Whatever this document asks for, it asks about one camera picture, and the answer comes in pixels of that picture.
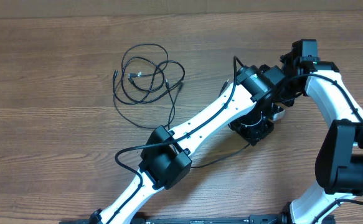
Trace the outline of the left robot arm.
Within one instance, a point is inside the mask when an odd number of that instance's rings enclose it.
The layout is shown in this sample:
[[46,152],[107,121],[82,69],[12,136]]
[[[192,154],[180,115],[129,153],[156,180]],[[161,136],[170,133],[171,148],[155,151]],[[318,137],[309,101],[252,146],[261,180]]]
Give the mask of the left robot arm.
[[89,222],[130,223],[154,194],[172,188],[189,173],[196,150],[225,126],[251,146],[265,138],[283,112],[271,98],[284,80],[277,66],[235,70],[233,83],[208,107],[170,130],[160,126],[151,133],[138,147],[141,162],[132,183],[112,205],[95,211]]

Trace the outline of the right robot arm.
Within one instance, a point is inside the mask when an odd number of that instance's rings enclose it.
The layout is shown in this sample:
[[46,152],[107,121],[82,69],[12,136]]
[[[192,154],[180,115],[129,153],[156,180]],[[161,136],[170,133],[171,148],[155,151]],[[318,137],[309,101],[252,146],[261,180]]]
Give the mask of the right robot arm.
[[289,223],[322,223],[343,203],[363,205],[363,109],[333,62],[318,57],[314,39],[294,42],[280,58],[286,78],[274,100],[292,106],[300,95],[320,110],[328,133],[315,161],[314,184],[288,205]]

